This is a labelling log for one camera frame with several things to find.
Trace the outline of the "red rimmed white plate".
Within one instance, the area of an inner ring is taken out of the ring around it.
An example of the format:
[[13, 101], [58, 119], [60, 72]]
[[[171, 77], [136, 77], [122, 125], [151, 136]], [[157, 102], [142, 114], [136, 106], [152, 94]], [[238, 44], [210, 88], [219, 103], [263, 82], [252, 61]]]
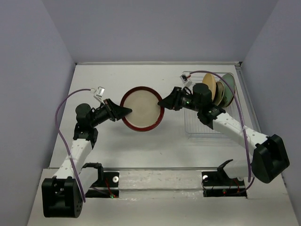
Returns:
[[122, 107], [132, 110], [122, 118], [123, 123], [138, 132], [153, 130], [161, 123], [165, 113], [164, 108], [158, 105], [160, 100], [160, 94], [150, 87], [138, 86], [130, 89], [120, 102]]

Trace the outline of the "pale orange plate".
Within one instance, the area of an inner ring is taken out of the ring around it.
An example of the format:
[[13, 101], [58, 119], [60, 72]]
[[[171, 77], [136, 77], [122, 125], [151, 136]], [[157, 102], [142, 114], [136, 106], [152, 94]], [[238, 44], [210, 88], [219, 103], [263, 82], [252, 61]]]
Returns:
[[216, 94], [216, 80], [214, 78], [214, 75], [211, 73], [206, 73], [205, 76], [203, 77], [202, 83], [208, 86], [209, 90], [212, 93], [212, 101], [213, 101]]

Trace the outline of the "cream plate with black motif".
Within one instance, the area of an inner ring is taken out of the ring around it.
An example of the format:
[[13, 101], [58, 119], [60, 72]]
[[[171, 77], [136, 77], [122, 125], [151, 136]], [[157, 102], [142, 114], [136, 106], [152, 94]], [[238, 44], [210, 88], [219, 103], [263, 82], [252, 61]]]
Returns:
[[225, 91], [224, 84], [221, 81], [217, 81], [214, 104], [219, 107], [224, 107], [224, 91]]

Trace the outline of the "teal flower plate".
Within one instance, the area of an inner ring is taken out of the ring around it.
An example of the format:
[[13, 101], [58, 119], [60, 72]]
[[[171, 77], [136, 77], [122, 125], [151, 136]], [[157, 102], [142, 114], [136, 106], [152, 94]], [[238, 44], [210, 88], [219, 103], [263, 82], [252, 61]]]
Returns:
[[224, 84], [224, 88], [225, 88], [224, 92], [232, 93], [232, 91], [235, 91], [235, 79], [232, 74], [227, 73], [223, 75], [220, 81]]

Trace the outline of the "black glossy plate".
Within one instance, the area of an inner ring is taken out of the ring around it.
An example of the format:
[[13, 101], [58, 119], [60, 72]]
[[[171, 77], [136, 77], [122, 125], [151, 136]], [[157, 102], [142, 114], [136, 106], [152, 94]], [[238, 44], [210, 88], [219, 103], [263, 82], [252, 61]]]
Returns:
[[227, 107], [233, 98], [233, 94], [230, 92], [225, 92], [223, 96], [223, 100], [221, 102], [222, 107]]

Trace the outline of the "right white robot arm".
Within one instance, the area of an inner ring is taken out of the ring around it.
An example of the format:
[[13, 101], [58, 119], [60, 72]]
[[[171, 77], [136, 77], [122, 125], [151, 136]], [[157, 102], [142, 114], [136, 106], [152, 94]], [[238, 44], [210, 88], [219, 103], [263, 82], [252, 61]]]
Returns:
[[268, 184], [286, 168], [290, 162], [282, 138], [276, 134], [259, 133], [231, 117], [224, 109], [212, 102], [212, 93], [207, 85], [197, 83], [192, 92], [174, 87], [172, 92], [158, 105], [178, 111], [182, 108], [197, 112], [199, 121], [212, 130], [220, 132], [246, 150], [246, 161], [229, 159], [217, 168], [216, 178], [226, 185], [234, 178], [253, 177]]

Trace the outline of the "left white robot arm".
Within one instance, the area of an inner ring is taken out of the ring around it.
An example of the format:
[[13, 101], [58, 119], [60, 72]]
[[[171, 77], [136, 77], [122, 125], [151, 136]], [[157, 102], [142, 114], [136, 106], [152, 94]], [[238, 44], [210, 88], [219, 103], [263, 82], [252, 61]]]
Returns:
[[86, 161], [97, 142], [96, 127], [106, 120], [118, 121], [132, 109], [106, 99], [98, 108], [80, 104], [75, 112], [77, 123], [67, 156], [59, 170], [41, 185], [43, 214], [47, 218], [79, 217], [91, 185], [99, 186], [104, 181], [102, 164]]

